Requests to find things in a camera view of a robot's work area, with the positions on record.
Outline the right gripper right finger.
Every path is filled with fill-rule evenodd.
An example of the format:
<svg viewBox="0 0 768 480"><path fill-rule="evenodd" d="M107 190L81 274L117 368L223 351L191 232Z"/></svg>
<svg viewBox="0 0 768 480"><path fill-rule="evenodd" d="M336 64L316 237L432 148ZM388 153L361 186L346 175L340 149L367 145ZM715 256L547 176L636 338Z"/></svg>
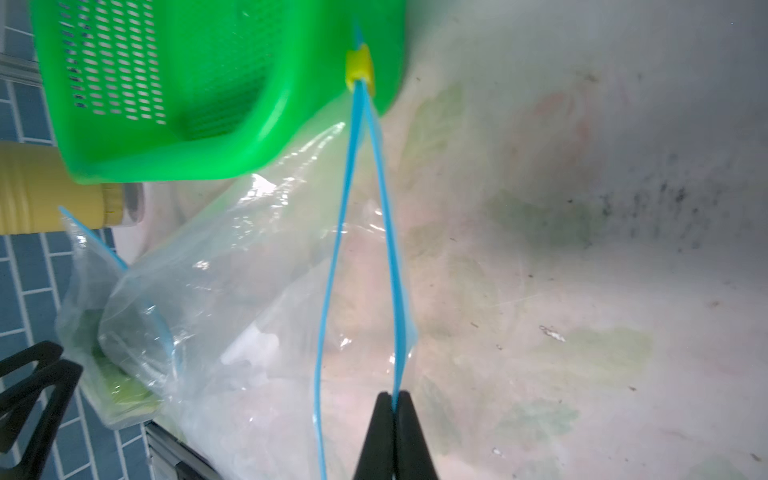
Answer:
<svg viewBox="0 0 768 480"><path fill-rule="evenodd" d="M400 391L394 412L394 466L396 480L438 480L419 418L407 391Z"/></svg>

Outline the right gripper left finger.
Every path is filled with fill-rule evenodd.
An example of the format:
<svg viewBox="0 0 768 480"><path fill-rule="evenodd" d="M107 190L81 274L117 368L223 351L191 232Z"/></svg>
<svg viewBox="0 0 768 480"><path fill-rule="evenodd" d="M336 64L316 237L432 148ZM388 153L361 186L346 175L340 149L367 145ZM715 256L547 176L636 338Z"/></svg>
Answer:
<svg viewBox="0 0 768 480"><path fill-rule="evenodd" d="M353 480L392 480L395 473L395 419L392 397L376 398Z"/></svg>

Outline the chinese cabbage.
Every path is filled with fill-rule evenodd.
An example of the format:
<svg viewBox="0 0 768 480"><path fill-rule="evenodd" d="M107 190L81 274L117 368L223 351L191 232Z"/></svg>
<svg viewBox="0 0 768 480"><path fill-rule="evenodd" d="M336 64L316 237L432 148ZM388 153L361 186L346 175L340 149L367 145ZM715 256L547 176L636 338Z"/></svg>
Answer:
<svg viewBox="0 0 768 480"><path fill-rule="evenodd" d="M151 420L161 402L102 351L98 341L101 315L101 310L85 310L74 340L84 355L86 398L105 426L119 430Z"/></svg>

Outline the clear zipper bag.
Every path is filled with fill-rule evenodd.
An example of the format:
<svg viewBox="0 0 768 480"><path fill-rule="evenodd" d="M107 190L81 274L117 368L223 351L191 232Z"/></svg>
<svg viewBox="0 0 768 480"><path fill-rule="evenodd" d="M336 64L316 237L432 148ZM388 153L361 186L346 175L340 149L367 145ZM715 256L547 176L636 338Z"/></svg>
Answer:
<svg viewBox="0 0 768 480"><path fill-rule="evenodd" d="M181 237L132 266L105 312L107 353L160 396L223 479L325 479L325 342L341 283L359 150L369 146L391 299L379 332L395 412L417 331L399 252L370 50L346 57L351 114L236 183Z"/></svg>
<svg viewBox="0 0 768 480"><path fill-rule="evenodd" d="M89 309L102 311L98 326L98 341L105 355L124 372L139 380L152 392L137 375L126 371L117 360L107 353L105 330L103 328L105 312L112 293L118 285L118 281L122 279L128 270L128 264L107 245L99 234L80 223L66 210L61 212L63 214L64 231L71 243L72 267L69 286L61 301L61 306L55 320L55 330L64 348L65 357L83 368L80 379L82 395L91 406L85 394L85 367L82 363L84 355L78 351L74 340L75 331L80 323L80 317L85 310ZM161 404L159 411L151 420L161 413L163 405L163 400L160 396L155 393L153 394L159 398Z"/></svg>

